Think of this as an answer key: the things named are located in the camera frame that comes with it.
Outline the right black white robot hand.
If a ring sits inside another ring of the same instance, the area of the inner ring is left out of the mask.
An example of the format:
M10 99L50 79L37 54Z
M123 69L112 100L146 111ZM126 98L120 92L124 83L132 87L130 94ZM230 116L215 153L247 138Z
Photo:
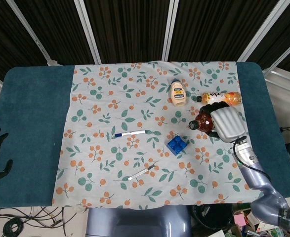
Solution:
M225 143L232 143L246 134L238 111L226 102L204 105L201 107L200 113L209 116L213 124L212 128L205 132L209 137L219 138Z

